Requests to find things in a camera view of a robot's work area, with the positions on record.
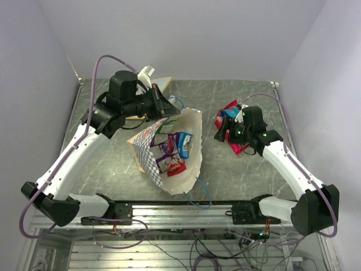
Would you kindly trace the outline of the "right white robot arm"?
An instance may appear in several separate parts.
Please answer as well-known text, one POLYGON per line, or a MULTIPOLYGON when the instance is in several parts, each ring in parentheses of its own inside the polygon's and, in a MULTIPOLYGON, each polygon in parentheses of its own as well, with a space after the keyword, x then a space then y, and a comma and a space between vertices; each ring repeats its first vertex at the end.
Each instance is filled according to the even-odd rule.
POLYGON ((214 136, 219 142, 247 145, 281 174, 292 189, 295 200, 273 195, 252 199, 250 219, 259 224, 268 217, 292 223, 296 231, 308 236, 332 227, 337 233, 340 192, 335 185, 325 185, 310 173, 291 153, 282 136, 268 130, 258 106, 241 106, 221 112, 221 124, 214 136))

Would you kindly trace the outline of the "blue checkered paper bag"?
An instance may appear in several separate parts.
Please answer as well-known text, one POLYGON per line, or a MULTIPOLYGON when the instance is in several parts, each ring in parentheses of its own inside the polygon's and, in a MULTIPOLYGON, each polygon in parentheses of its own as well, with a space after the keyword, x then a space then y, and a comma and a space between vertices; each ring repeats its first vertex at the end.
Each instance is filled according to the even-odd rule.
POLYGON ((184 108, 127 140, 141 172, 170 195, 189 192, 202 162, 202 112, 184 108))

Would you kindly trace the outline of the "green snack pack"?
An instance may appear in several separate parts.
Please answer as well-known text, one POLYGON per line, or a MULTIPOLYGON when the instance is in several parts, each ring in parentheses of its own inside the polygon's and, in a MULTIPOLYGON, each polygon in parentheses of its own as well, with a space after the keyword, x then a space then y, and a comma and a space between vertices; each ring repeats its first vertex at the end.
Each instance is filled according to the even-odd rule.
POLYGON ((170 134, 178 120, 161 120, 154 125, 154 134, 170 134))

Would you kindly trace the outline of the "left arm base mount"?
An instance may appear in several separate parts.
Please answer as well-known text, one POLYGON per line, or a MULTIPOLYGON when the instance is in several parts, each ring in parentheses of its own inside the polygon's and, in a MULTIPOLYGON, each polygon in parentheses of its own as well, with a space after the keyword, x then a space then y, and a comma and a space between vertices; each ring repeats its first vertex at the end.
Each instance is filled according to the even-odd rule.
POLYGON ((101 220, 98 220, 93 217, 82 217, 81 225, 131 225, 131 219, 133 218, 133 208, 127 203, 115 203, 107 209, 106 213, 101 216, 101 218, 101 220))

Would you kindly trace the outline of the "pink snack bag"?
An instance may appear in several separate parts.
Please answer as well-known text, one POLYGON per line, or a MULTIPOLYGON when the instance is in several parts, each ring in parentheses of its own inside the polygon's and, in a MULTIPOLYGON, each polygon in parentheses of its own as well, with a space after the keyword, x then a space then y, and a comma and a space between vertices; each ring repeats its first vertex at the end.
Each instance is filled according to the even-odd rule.
MULTIPOLYGON (((237 100, 233 100, 231 103, 229 103, 225 108, 221 109, 218 111, 218 113, 216 114, 216 119, 214 122, 214 125, 216 126, 216 128, 219 130, 221 125, 222 125, 222 121, 223 121, 223 115, 222 112, 225 110, 233 110, 237 108, 237 100)), ((232 144, 228 142, 228 145, 232 148, 233 152, 235 153, 235 155, 239 155, 242 152, 244 152, 245 149, 248 148, 248 144, 245 145, 236 145, 236 144, 232 144)))

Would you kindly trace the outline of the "blue snack bag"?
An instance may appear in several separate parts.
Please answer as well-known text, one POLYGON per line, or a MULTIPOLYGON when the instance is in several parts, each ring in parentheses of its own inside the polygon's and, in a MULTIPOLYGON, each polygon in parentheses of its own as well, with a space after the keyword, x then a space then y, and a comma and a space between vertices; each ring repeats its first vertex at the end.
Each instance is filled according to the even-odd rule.
POLYGON ((235 118, 239 114, 240 110, 237 107, 223 109, 220 113, 221 117, 235 118))

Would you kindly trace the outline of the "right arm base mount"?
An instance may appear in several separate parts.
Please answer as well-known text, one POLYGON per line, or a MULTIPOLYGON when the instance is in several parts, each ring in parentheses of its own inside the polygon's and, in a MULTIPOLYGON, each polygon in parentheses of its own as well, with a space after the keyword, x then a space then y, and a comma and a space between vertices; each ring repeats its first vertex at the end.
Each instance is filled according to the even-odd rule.
POLYGON ((265 225, 266 222, 273 225, 281 223, 281 220, 278 218, 263 215, 257 202, 238 202, 238 204, 231 207, 230 212, 234 225, 265 225))

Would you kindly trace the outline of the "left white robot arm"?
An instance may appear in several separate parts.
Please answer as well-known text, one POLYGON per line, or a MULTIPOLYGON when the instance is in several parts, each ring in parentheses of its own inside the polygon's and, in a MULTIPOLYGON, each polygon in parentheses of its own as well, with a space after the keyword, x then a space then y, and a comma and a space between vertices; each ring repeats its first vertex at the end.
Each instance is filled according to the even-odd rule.
POLYGON ((125 125, 126 118, 144 116, 162 120, 180 114, 157 84, 131 71, 118 71, 84 114, 75 135, 51 168, 36 182, 26 182, 21 192, 56 226, 75 218, 96 218, 102 224, 117 218, 116 202, 102 194, 72 195, 78 174, 91 157, 125 125))

